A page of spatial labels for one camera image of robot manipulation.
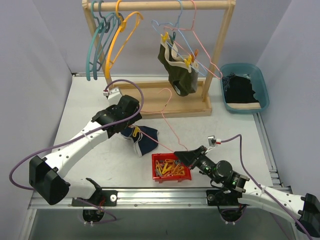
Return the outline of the grey underwear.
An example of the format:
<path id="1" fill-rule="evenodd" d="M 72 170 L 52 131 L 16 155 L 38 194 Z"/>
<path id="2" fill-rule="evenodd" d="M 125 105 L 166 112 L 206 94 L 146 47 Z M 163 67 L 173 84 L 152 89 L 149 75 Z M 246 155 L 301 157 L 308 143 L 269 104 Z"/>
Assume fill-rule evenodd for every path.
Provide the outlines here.
<path id="1" fill-rule="evenodd" d="M 184 58 L 188 58 L 189 55 L 179 55 L 177 45 L 172 42 L 172 48 L 170 49 L 169 61 L 170 65 L 176 68 L 177 80 L 174 80 L 173 87 L 177 94 L 184 97 L 188 94 L 193 94 L 198 89 L 198 70 L 199 65 L 195 62 L 191 62 L 189 67 L 186 67 Z"/>

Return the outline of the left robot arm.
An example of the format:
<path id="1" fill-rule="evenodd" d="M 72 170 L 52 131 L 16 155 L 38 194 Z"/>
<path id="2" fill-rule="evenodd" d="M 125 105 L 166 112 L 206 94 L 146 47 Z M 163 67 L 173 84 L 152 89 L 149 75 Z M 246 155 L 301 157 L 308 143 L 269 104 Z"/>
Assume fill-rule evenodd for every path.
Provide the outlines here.
<path id="1" fill-rule="evenodd" d="M 36 155 L 29 161 L 29 184 L 49 205 L 59 203 L 66 196 L 81 198 L 90 206 L 99 204 L 104 194 L 102 187 L 93 179 L 70 183 L 65 177 L 93 148 L 142 119 L 139 107 L 137 99 L 123 95 L 118 104 L 98 111 L 65 147 L 43 158 Z"/>

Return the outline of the teal clip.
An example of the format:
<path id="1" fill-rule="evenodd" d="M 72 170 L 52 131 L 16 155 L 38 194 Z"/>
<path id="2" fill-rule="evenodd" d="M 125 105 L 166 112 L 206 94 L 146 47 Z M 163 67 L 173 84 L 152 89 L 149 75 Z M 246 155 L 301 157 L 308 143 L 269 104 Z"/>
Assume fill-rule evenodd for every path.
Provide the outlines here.
<path id="1" fill-rule="evenodd" d="M 170 37 L 170 41 L 173 43 L 176 39 L 176 33 L 173 32 L 172 35 L 170 35 L 169 37 Z"/>

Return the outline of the navy blue underwear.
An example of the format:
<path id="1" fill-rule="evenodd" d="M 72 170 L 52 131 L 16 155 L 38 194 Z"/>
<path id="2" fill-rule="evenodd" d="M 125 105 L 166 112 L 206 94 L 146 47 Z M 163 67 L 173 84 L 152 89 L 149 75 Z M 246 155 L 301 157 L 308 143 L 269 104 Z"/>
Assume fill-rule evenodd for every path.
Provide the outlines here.
<path id="1" fill-rule="evenodd" d="M 128 127 L 120 134 L 133 143 L 133 149 L 139 157 L 142 157 L 158 147 L 158 130 L 148 126 L 138 126 L 141 130 L 139 137 L 133 137 L 135 127 Z"/>

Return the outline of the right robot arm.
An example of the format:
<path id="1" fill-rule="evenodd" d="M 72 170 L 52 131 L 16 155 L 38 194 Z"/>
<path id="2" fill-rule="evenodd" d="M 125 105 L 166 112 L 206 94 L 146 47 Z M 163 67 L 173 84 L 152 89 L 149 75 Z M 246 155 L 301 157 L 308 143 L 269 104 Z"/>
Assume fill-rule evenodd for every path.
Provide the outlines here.
<path id="1" fill-rule="evenodd" d="M 206 148 L 175 151 L 174 155 L 189 169 L 197 168 L 205 176 L 223 187 L 222 200 L 232 205 L 260 208 L 295 223 L 296 228 L 308 237 L 320 237 L 320 201 L 307 193 L 296 195 L 255 183 L 253 178 L 233 170 L 226 160 L 217 163 L 207 157 Z"/>

